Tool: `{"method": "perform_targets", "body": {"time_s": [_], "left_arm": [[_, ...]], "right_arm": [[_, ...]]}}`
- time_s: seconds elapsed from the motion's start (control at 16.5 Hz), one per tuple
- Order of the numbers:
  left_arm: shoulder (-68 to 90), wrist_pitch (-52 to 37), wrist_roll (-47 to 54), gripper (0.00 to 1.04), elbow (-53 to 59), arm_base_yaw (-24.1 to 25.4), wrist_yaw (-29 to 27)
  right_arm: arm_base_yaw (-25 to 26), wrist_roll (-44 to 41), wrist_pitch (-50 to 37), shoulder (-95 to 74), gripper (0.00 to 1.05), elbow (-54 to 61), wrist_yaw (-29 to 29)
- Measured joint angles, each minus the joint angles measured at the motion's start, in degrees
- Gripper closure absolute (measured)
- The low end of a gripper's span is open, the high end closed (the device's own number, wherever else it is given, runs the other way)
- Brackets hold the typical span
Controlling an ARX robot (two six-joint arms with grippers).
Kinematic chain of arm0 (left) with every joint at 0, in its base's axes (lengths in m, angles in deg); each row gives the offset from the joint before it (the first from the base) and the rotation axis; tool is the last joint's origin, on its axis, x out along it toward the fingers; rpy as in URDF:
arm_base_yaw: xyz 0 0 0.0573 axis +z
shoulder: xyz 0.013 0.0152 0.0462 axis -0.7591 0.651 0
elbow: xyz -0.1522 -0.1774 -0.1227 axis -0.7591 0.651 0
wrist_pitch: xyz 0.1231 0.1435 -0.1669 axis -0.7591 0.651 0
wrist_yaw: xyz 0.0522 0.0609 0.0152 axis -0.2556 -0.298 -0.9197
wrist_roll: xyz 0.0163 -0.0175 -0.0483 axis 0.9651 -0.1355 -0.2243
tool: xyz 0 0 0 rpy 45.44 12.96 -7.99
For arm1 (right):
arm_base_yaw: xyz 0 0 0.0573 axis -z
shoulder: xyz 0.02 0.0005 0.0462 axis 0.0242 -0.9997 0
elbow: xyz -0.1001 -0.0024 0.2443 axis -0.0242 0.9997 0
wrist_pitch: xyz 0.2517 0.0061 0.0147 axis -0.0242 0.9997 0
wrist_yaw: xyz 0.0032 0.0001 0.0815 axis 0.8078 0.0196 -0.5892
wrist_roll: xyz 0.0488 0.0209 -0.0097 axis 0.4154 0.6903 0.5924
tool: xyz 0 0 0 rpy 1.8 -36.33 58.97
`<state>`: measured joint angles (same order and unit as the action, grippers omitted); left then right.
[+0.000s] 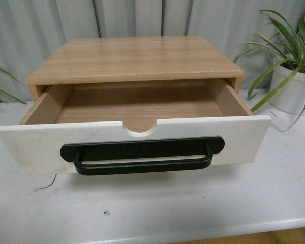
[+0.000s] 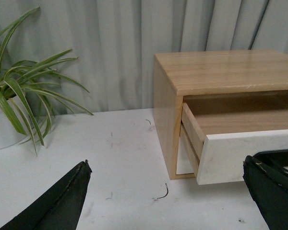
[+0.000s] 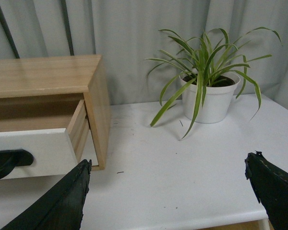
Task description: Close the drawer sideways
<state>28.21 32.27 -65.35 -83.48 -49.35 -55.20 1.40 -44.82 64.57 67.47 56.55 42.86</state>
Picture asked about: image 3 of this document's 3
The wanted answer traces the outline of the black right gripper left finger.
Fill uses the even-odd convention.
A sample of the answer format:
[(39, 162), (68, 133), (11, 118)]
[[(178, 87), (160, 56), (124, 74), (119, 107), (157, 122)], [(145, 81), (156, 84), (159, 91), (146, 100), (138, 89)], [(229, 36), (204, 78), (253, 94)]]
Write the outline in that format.
[(3, 230), (79, 230), (89, 192), (91, 160), (83, 160)]

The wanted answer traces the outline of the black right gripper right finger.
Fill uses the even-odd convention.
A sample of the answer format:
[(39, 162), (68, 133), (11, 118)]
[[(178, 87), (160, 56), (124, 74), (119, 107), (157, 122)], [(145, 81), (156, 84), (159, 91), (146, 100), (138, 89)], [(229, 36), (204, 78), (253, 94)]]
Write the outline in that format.
[(260, 151), (245, 159), (245, 176), (275, 230), (288, 230), (288, 173), (266, 160)]

